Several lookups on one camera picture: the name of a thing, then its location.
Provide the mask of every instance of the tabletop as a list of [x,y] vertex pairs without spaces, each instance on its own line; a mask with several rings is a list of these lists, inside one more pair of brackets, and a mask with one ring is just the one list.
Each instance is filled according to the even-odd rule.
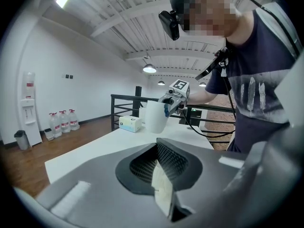
[[[194,128],[201,133],[198,127],[194,126]],[[168,138],[202,148],[213,149],[206,137],[197,134],[188,125],[168,122],[164,131],[160,134],[151,133],[144,126],[136,133],[117,129],[101,138],[45,162],[49,182],[55,182],[90,159],[135,146],[155,143],[156,138]]]

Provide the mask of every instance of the short sleeve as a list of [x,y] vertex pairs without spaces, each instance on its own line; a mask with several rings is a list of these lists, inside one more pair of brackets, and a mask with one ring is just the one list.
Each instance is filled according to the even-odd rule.
[[218,94],[218,95],[227,95],[227,89],[224,83],[224,80],[227,84],[228,90],[231,89],[231,85],[227,79],[227,77],[222,77],[217,70],[212,71],[211,78],[205,88],[205,90],[212,94]]

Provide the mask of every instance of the tissue box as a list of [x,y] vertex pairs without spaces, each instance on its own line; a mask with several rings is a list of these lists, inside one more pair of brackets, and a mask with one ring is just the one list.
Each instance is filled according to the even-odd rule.
[[135,116],[121,116],[119,118],[119,127],[135,133],[142,127],[142,120]]

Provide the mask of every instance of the man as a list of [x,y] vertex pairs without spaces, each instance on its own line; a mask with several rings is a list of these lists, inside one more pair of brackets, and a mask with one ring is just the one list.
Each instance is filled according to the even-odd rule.
[[[274,89],[295,62],[285,44],[263,23],[257,12],[240,13],[229,0],[170,0],[183,30],[195,35],[226,38],[233,51],[227,83],[237,103],[235,139],[229,151],[248,153],[254,143],[267,141],[288,119]],[[227,95],[216,70],[205,90],[190,95],[199,105]]]

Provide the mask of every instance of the baseboard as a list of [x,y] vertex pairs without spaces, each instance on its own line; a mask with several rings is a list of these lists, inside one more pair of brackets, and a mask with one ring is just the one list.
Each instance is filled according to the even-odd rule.
[[[93,122],[93,121],[96,121],[96,120],[100,120],[100,119],[103,119],[103,118],[107,118],[107,117],[110,117],[110,116],[111,116],[111,114],[96,117],[96,118],[92,118],[92,119],[88,119],[88,120],[85,120],[85,121],[80,121],[79,125],[86,124],[86,123],[89,123],[89,122]],[[6,148],[6,149],[11,148],[11,147],[15,147],[16,145],[18,145],[16,141],[11,142],[11,143],[7,143],[7,144],[3,144],[3,141],[0,140],[0,146],[4,146],[4,148]]]

